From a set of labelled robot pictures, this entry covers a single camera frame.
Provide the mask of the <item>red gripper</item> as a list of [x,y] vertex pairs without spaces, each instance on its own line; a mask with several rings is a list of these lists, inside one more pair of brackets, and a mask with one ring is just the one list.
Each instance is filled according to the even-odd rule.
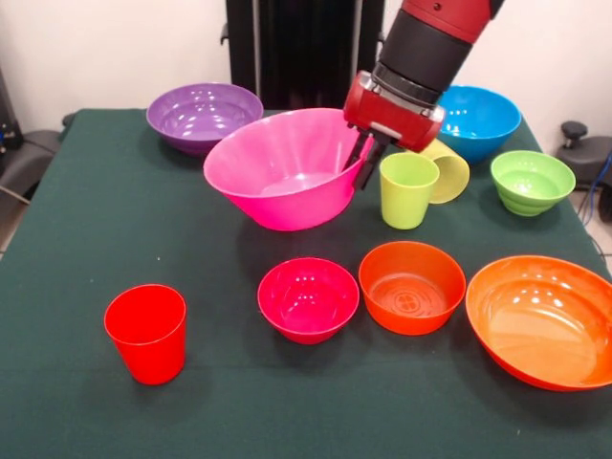
[[[373,133],[382,133],[396,145],[421,152],[437,137],[445,118],[441,106],[425,108],[393,95],[374,82],[371,74],[359,71],[349,89],[343,107],[344,119],[352,125]],[[343,171],[360,168],[355,177],[355,190],[365,189],[388,142],[374,141],[359,133],[346,159]]]

